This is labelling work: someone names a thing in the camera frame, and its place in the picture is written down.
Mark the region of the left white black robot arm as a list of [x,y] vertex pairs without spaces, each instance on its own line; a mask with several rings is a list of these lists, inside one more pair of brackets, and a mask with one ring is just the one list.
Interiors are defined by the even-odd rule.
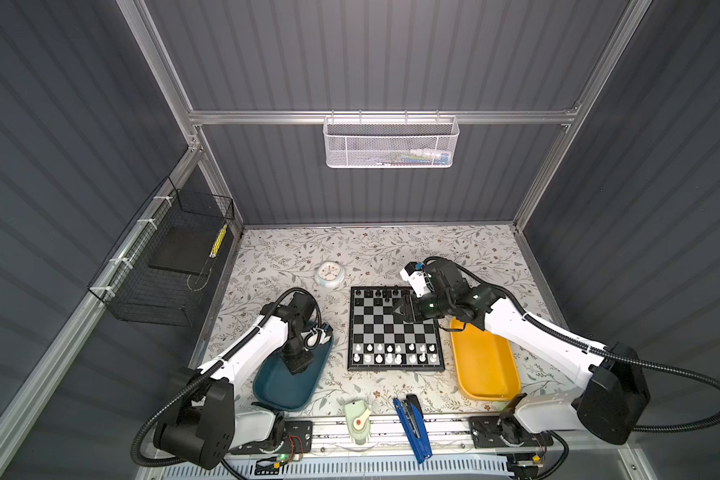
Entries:
[[259,424],[245,422],[235,410],[236,386],[245,382],[276,353],[291,375],[301,375],[326,344],[318,301],[302,287],[291,287],[264,305],[253,324],[212,360],[195,369],[183,367],[174,377],[179,390],[137,430],[131,461],[144,468],[184,462],[211,470],[226,465],[228,452],[240,444],[267,439],[277,415],[252,413]]

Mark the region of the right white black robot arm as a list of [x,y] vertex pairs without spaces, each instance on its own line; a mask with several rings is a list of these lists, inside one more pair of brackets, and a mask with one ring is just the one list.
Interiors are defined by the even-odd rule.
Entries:
[[607,346],[575,335],[526,310],[507,288],[443,257],[409,262],[400,276],[413,290],[402,303],[403,315],[413,320],[453,317],[524,348],[573,383],[573,389],[561,394],[516,395],[496,422],[509,446],[557,431],[587,431],[606,443],[622,445],[634,432],[684,433],[720,424],[720,410],[684,423],[639,422],[651,399],[645,371],[692,380],[720,392],[715,378],[642,360],[620,342]]

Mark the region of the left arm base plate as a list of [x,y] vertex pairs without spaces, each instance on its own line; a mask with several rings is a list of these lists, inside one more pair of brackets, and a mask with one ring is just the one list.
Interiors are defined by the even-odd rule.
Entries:
[[304,454],[312,450],[314,423],[286,419],[268,439],[232,448],[232,455]]

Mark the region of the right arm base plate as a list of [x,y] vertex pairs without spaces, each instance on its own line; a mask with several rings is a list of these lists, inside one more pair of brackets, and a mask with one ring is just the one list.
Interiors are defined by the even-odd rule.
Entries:
[[499,415],[471,416],[467,422],[476,448],[546,449],[554,444],[553,438],[548,433],[529,433],[515,420],[503,420]]

